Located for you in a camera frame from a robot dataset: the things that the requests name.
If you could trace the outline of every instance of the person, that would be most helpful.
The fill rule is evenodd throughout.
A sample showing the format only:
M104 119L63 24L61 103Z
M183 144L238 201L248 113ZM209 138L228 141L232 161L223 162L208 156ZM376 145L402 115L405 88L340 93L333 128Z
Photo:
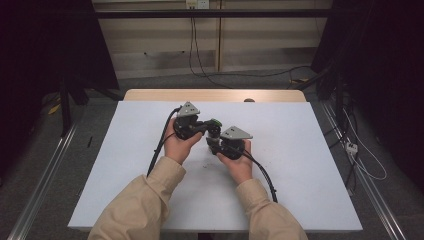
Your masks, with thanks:
M90 231L88 239L152 239L160 238L160 229L169 215L172 192L182 181L182 167L191 148L201 138L197 133L187 140L174 134L171 119L165 136L165 155L148 177L141 175L131 181L103 210ZM251 151L251 142L245 140ZM252 162L242 156L230 160L218 153L237 183L237 195L249 219L249 239L307 239L293 215L283 206L272 202L258 179L252 175Z

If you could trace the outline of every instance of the beige jacket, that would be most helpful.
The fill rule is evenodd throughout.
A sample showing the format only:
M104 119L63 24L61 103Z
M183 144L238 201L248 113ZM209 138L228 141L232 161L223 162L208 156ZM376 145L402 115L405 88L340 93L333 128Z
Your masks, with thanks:
M88 239L158 240L169 199L184 175L181 165L162 157L148 178L135 178L109 203ZM269 200L259 180L245 181L236 191L249 218L249 239L307 239L290 212Z

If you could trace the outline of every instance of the table surface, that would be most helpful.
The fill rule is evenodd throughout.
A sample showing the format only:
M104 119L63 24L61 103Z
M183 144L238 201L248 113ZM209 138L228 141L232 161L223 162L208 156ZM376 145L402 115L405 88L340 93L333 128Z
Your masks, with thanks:
M259 103L240 103L246 98ZM140 166L146 165L141 167L141 171L147 171L150 159L140 158L147 158L149 150L155 148L155 143L150 146L151 138L163 128L159 126L163 123L153 123L154 119L157 122L157 119L166 118L172 106L187 100L200 107L202 119L219 116L218 120L225 120L223 123L241 123L242 126L237 126L253 131L248 131L254 136L252 153L263 161L262 165L280 190L277 192L279 202L293 213L305 230L344 232L362 229L312 108L302 92L204 89L128 91L125 101L118 105L69 227L89 230L96 219L93 215L100 214L105 207L103 205L107 205L133 177L140 174ZM245 121L246 116L258 120ZM281 122L285 123L284 128L270 127ZM308 151L302 144L308 145ZM125 156L121 157L119 152L125 153ZM127 164L116 165L118 157L120 162ZM248 223L234 193L235 184L225 166L207 153L207 145L203 142L196 144L189 158L184 165L187 175L171 198L171 215L163 230L246 231ZM269 191L260 171L257 168L253 170ZM102 205L101 209L94 210L94 206L99 208L99 205ZM87 211L98 212L87 216Z

